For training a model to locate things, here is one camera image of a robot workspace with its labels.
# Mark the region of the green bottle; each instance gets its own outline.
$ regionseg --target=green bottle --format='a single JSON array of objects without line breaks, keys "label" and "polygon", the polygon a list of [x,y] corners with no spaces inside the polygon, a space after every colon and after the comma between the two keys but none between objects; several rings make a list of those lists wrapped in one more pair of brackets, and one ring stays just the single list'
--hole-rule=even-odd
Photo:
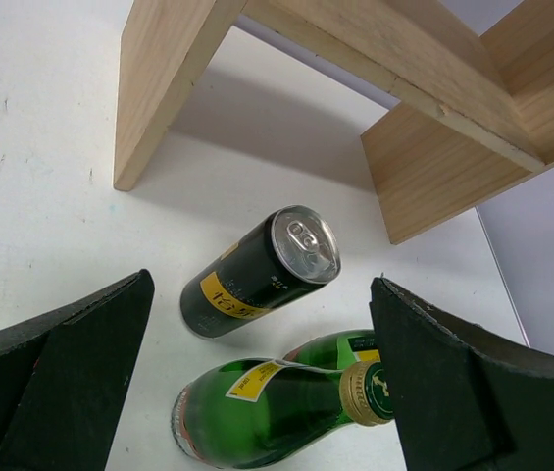
[{"label": "green bottle", "polygon": [[343,425],[392,418],[379,362],[329,371],[254,358],[188,385],[176,400],[172,429],[187,455],[219,468],[249,469],[281,461]]},{"label": "green bottle", "polygon": [[372,329],[318,337],[290,351],[284,359],[327,370],[343,370],[358,361],[380,361]]}]

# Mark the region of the wooden panel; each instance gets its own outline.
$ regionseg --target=wooden panel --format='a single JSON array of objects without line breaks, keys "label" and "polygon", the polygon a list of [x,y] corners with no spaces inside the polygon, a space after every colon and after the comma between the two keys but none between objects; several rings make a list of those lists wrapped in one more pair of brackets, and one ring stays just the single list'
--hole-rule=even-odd
[{"label": "wooden panel", "polygon": [[135,0],[122,34],[114,187],[130,190],[246,0]]},{"label": "wooden panel", "polygon": [[482,44],[434,0],[249,0],[244,15],[531,170],[514,103]]},{"label": "wooden panel", "polygon": [[[525,0],[482,37],[535,148],[554,167],[554,0]],[[362,135],[398,243],[536,175],[400,104]]]}]

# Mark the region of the white table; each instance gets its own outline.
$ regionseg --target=white table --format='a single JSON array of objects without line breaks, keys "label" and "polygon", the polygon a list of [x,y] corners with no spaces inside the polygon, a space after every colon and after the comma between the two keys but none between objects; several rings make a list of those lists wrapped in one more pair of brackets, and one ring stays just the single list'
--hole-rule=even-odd
[{"label": "white table", "polygon": [[[239,30],[196,83],[138,188],[112,190],[129,6],[0,0],[0,329],[142,267],[157,287],[107,469],[206,469],[172,440],[179,390],[221,363],[281,356],[311,338],[370,326],[369,286],[381,272],[523,342],[475,211],[388,243],[359,141],[384,110]],[[193,336],[179,319],[183,285],[293,203],[316,209],[333,228],[339,278],[221,340]],[[371,463],[405,467],[394,425],[342,429],[273,469]]]}]

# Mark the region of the can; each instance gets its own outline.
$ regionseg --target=can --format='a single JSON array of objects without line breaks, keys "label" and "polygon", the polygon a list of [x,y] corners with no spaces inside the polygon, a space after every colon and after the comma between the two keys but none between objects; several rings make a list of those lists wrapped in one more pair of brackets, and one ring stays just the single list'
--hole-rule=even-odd
[{"label": "can", "polygon": [[340,268],[325,220],[288,206],[194,277],[180,295],[180,312],[199,336],[219,337],[324,287]]}]

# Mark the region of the wooden plank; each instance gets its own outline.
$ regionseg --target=wooden plank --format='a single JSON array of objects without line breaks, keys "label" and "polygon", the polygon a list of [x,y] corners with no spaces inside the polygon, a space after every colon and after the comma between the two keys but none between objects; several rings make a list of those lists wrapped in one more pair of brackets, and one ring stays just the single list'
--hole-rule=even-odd
[{"label": "wooden plank", "polygon": [[[554,167],[554,0],[525,0],[482,37],[540,156]],[[537,175],[406,104],[362,135],[399,243]]]},{"label": "wooden plank", "polygon": [[444,125],[539,170],[478,37],[434,0],[249,0],[243,14]]},{"label": "wooden plank", "polygon": [[130,190],[246,0],[135,0],[122,34],[114,187]]}]

